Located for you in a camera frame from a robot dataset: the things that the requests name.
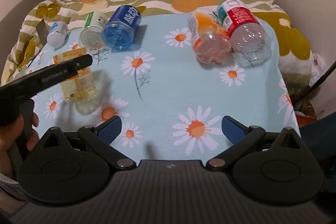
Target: red bottle label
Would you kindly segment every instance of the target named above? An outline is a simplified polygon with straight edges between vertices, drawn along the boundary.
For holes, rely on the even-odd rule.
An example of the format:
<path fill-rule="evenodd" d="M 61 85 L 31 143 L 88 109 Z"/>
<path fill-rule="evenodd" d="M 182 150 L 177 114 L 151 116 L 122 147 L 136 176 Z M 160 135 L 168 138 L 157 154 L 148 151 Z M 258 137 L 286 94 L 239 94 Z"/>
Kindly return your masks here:
<path fill-rule="evenodd" d="M 257 23 L 257 19 L 241 0 L 226 0 L 217 8 L 218 20 L 231 36 L 234 30 L 246 23 Z"/>

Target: finger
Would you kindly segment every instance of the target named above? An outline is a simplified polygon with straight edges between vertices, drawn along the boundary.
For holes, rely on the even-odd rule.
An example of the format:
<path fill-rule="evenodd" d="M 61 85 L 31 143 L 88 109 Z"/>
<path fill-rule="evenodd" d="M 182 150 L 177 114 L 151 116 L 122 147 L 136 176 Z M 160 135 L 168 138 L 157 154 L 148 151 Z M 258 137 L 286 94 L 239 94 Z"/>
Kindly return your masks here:
<path fill-rule="evenodd" d="M 29 151 L 32 151 L 39 140 L 40 140 L 40 137 L 39 137 L 38 133 L 36 132 L 35 129 L 33 129 L 33 132 L 31 134 L 29 140 L 27 141 L 27 149 Z"/>
<path fill-rule="evenodd" d="M 34 127 L 38 127 L 39 122 L 40 122 L 40 119 L 39 119 L 38 115 L 34 112 L 31 123 L 33 124 Z"/>
<path fill-rule="evenodd" d="M 6 151 L 23 131 L 24 121 L 19 115 L 15 122 L 8 126 L 0 127 L 0 150 Z"/>

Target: bed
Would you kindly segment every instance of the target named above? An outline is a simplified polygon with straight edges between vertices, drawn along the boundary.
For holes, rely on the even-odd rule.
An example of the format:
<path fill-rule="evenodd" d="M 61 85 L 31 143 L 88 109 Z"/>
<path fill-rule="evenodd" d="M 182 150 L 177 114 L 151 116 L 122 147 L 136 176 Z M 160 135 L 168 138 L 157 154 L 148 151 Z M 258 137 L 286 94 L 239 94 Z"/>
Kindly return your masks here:
<path fill-rule="evenodd" d="M 16 74 L 42 49 L 36 26 L 44 19 L 50 27 L 62 20 L 69 30 L 82 28 L 85 18 L 92 11 L 102 11 L 111 17 L 118 6 L 130 4 L 139 9 L 142 16 L 189 13 L 200 7 L 216 7 L 224 0 L 46 0 L 34 7 L 26 16 L 16 45 L 7 57 L 1 84 L 12 81 Z M 279 69 L 289 94 L 298 93 L 308 86 L 311 74 L 312 52 L 310 44 L 295 28 L 291 19 L 273 0 L 242 0 L 258 18 L 273 29 L 279 44 Z"/>

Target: blue plastic bottle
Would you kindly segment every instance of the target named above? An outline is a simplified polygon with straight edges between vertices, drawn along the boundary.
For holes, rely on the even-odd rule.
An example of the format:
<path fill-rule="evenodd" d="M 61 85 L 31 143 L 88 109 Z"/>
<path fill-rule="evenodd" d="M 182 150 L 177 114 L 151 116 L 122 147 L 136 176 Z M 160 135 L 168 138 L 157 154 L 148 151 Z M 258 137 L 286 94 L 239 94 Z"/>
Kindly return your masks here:
<path fill-rule="evenodd" d="M 137 8 L 131 5 L 118 7 L 104 27 L 102 37 L 105 45 L 117 51 L 129 48 L 140 21 L 141 15 Z"/>

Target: white daisy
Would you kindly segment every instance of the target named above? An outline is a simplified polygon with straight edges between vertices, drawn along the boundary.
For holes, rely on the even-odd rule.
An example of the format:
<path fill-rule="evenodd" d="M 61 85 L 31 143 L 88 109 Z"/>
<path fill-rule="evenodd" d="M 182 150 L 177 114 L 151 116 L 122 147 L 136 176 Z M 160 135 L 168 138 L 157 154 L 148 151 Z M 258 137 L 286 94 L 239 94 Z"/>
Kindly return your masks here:
<path fill-rule="evenodd" d="M 27 68 L 27 70 L 25 71 L 25 74 L 28 75 L 28 74 L 30 74 L 30 73 L 32 73 L 32 72 L 34 72 L 34 71 L 35 71 L 35 68 L 29 67 L 29 68 Z"/>
<path fill-rule="evenodd" d="M 40 52 L 39 53 L 39 55 L 38 55 L 38 57 L 39 58 L 42 58 L 42 57 L 44 57 L 44 55 L 47 53 L 48 51 L 45 51 L 45 52 Z"/>
<path fill-rule="evenodd" d="M 176 31 L 171 31 L 170 33 L 171 34 L 165 35 L 165 38 L 169 38 L 169 40 L 166 42 L 169 44 L 169 46 L 175 45 L 175 47 L 183 47 L 183 43 L 191 46 L 191 32 L 188 28 L 183 28 L 182 31 L 177 29 Z"/>
<path fill-rule="evenodd" d="M 140 51 L 134 53 L 134 58 L 126 56 L 124 63 L 121 65 L 121 70 L 125 70 L 124 74 L 131 72 L 134 75 L 136 71 L 137 74 L 141 72 L 146 72 L 151 66 L 148 62 L 155 60 L 155 57 L 150 57 L 152 54 L 143 52 L 140 55 Z"/>
<path fill-rule="evenodd" d="M 283 125 L 284 126 L 287 125 L 290 117 L 292 117 L 292 121 L 294 122 L 294 124 L 297 124 L 293 104 L 292 104 L 291 98 L 289 97 L 286 84 L 283 81 L 283 79 L 281 79 L 281 81 L 279 82 L 279 87 L 285 90 L 285 93 L 279 97 L 278 113 L 280 113 L 281 110 L 287 107 L 286 112 L 285 112 L 285 118 L 283 120 Z"/>
<path fill-rule="evenodd" d="M 232 83 L 235 83 L 236 85 L 242 85 L 241 81 L 245 80 L 245 74 L 243 74 L 244 69 L 238 69 L 238 66 L 229 66 L 224 69 L 224 71 L 220 72 L 221 80 L 225 84 L 229 84 L 229 86 L 232 85 Z"/>
<path fill-rule="evenodd" d="M 120 108 L 127 105 L 128 102 L 126 102 L 125 100 L 122 100 L 120 98 L 113 100 L 113 96 L 111 96 L 108 99 L 104 99 L 102 107 L 93 112 L 93 114 L 98 114 L 100 116 L 98 124 L 107 121 L 114 115 L 118 115 L 120 117 L 129 117 L 129 113 L 120 111 Z"/>
<path fill-rule="evenodd" d="M 216 127 L 210 127 L 214 123 L 218 122 L 221 119 L 221 116 L 216 116 L 210 121 L 205 122 L 211 112 L 211 107 L 208 107 L 202 114 L 202 107 L 198 106 L 197 114 L 193 112 L 191 108 L 188 108 L 189 119 L 180 114 L 178 117 L 183 123 L 177 123 L 173 125 L 174 129 L 180 131 L 174 132 L 173 136 L 183 136 L 180 140 L 174 142 L 175 145 L 180 145 L 186 141 L 189 141 L 186 154 L 190 155 L 191 151 L 194 148 L 195 142 L 197 142 L 199 150 L 203 153 L 203 143 L 210 150 L 216 150 L 218 148 L 218 143 L 211 138 L 211 135 L 223 135 L 222 130 Z"/>
<path fill-rule="evenodd" d="M 54 59 L 52 59 L 52 60 L 47 64 L 47 66 L 51 66 L 51 65 L 55 65 L 55 61 L 54 61 Z"/>
<path fill-rule="evenodd" d="M 133 148 L 133 142 L 135 142 L 136 144 L 140 144 L 136 138 L 142 138 L 142 135 L 140 135 L 142 131 L 138 129 L 138 126 L 134 127 L 134 123 L 132 123 L 131 125 L 128 122 L 126 123 L 125 128 L 120 134 L 120 136 L 122 137 L 120 141 L 123 142 L 123 147 L 126 147 L 127 144 L 129 144 L 129 146 Z"/>
<path fill-rule="evenodd" d="M 55 93 L 54 97 L 50 97 L 50 101 L 47 102 L 46 111 L 43 112 L 44 114 L 47 114 L 45 116 L 46 119 L 48 117 L 56 119 L 56 113 L 61 109 L 60 103 L 62 102 L 62 94 L 61 93 Z"/>
<path fill-rule="evenodd" d="M 69 50 L 75 50 L 77 48 L 80 48 L 78 41 L 75 41 L 71 45 L 69 45 Z"/>

